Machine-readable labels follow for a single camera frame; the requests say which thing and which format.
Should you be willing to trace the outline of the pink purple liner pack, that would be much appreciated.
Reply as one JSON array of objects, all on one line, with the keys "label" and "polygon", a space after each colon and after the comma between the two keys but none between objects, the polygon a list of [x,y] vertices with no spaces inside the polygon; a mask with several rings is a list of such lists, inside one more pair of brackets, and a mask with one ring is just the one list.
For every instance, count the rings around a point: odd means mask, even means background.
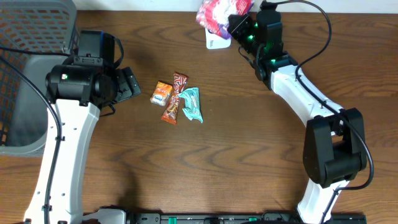
[{"label": "pink purple liner pack", "polygon": [[197,11],[196,22],[212,34],[223,39],[231,35],[227,31],[230,15],[242,16],[249,12],[254,0],[203,0]]}]

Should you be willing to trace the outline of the orange white tissue pack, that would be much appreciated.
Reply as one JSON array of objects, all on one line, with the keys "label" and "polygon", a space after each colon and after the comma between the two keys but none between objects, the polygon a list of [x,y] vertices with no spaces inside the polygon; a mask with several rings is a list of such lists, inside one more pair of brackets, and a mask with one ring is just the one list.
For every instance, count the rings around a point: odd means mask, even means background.
[{"label": "orange white tissue pack", "polygon": [[160,106],[165,106],[172,90],[172,85],[163,82],[157,82],[155,90],[150,98],[150,102]]}]

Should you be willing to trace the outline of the orange Top chocolate bar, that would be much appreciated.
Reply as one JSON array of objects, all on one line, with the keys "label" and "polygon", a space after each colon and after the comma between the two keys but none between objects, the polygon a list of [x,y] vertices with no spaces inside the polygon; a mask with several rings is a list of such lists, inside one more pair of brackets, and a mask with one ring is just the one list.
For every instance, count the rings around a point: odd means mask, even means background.
[{"label": "orange Top chocolate bar", "polygon": [[177,124],[178,107],[180,104],[179,94],[184,91],[188,77],[182,73],[174,73],[173,92],[170,101],[164,111],[161,120],[171,124]]}]

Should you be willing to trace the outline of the teal snack wrapper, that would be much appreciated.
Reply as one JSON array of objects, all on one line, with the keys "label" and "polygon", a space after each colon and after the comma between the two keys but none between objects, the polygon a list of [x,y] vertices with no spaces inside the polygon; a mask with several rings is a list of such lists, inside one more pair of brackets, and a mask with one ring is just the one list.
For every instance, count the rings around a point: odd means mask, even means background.
[{"label": "teal snack wrapper", "polygon": [[185,107],[182,109],[185,116],[190,120],[198,120],[203,122],[200,109],[200,92],[198,87],[187,88],[178,96],[185,100]]}]

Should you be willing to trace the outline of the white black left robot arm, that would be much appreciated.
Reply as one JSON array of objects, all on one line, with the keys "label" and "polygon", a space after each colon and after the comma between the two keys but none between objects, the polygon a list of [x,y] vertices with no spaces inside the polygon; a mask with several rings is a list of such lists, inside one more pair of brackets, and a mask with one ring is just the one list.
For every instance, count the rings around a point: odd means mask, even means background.
[{"label": "white black left robot arm", "polygon": [[121,42],[103,31],[83,30],[77,53],[45,77],[48,125],[35,193],[24,223],[127,223],[117,206],[89,215],[82,206],[83,177],[91,137],[101,109],[140,94],[129,67],[115,59]]}]

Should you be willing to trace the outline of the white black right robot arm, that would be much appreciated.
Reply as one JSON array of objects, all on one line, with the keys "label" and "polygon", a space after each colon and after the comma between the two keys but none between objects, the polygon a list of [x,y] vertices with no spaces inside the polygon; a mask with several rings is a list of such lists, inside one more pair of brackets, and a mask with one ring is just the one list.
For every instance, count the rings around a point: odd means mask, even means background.
[{"label": "white black right robot arm", "polygon": [[268,213],[268,223],[366,223],[364,215],[332,214],[339,194],[368,167],[362,114],[331,101],[304,75],[284,50],[282,19],[275,4],[261,7],[255,19],[228,17],[228,32],[247,53],[257,79],[279,95],[305,126],[303,165],[308,184],[294,213]]}]

